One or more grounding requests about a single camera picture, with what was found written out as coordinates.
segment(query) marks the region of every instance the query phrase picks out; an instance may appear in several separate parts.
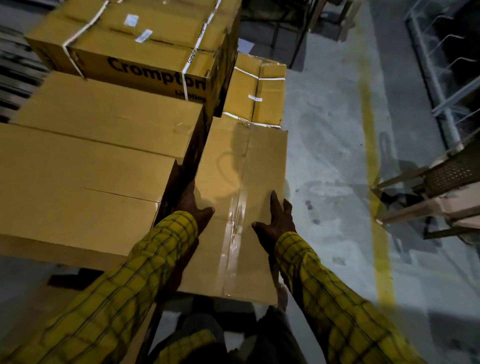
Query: wooden pallet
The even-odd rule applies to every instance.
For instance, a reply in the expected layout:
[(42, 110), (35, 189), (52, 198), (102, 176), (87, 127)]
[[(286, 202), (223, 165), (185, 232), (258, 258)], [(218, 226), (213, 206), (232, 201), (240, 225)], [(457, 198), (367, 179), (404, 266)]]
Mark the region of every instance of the wooden pallet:
[(48, 75), (22, 34), (0, 27), (0, 122), (8, 122)]

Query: warehouse floor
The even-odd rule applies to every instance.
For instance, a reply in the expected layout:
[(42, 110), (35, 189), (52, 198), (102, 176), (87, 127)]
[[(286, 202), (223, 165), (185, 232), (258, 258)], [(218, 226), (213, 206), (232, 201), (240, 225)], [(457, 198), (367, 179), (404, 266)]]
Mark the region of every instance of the warehouse floor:
[[(385, 234), (371, 217), (379, 205), (369, 183), (429, 165), (444, 152), (403, 23), (407, 8), (405, 0), (366, 2), (346, 43), (308, 34), (299, 56), (303, 72), (287, 74), (285, 196), (297, 231), (323, 264), (378, 304), (428, 362), (474, 364), (480, 361), (478, 252), (457, 238), (424, 241), (422, 221), (389, 226)], [(0, 339), (25, 296), (61, 269), (0, 257)], [(321, 362), (289, 298), (299, 345), (309, 363)], [(164, 313), (156, 341), (174, 329), (178, 315)], [(241, 341), (228, 334), (230, 347)]]

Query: forearm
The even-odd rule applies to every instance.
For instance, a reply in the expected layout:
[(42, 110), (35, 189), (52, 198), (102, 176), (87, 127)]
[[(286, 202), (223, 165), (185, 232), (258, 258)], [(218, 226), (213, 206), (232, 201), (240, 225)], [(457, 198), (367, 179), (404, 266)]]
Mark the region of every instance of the forearm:
[(158, 223), (121, 266), (105, 272), (27, 344), (2, 361), (60, 359), (118, 363), (156, 294), (195, 239), (193, 217), (176, 212)]
[(320, 263), (297, 233), (285, 233), (278, 239), (275, 257), (328, 362), (424, 362), (368, 300)]

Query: stack of cardboard boxes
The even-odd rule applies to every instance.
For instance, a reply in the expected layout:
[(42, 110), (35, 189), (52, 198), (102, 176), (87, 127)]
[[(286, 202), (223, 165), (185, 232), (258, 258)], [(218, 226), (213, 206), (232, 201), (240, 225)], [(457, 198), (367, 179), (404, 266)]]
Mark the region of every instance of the stack of cardboard boxes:
[(0, 254), (109, 269), (195, 177), (216, 214), (180, 289), (276, 304), (250, 224), (283, 192), (286, 67), (237, 56), (239, 24), (240, 0), (68, 0), (28, 34), (53, 72), (0, 124)]

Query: yellow painted stripe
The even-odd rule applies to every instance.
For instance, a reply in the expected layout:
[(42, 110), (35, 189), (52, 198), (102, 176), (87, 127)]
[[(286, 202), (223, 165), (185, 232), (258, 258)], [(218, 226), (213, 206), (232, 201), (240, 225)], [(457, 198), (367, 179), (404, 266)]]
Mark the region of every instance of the yellow painted stripe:
[[(376, 181), (380, 162), (377, 150), (377, 134), (375, 132), (374, 114), (370, 98), (370, 60), (366, 54), (367, 47), (360, 47), (358, 56), (359, 87), (361, 100), (361, 116), (363, 134), (365, 136), (365, 154), (367, 166), (367, 182), (370, 188)], [(372, 229), (373, 265), (378, 302), (382, 311), (390, 318), (394, 314), (395, 295), (393, 290), (392, 271), (388, 256), (388, 238), (386, 231), (376, 223), (375, 216), (381, 214), (384, 206), (377, 196), (369, 190), (370, 225)]]

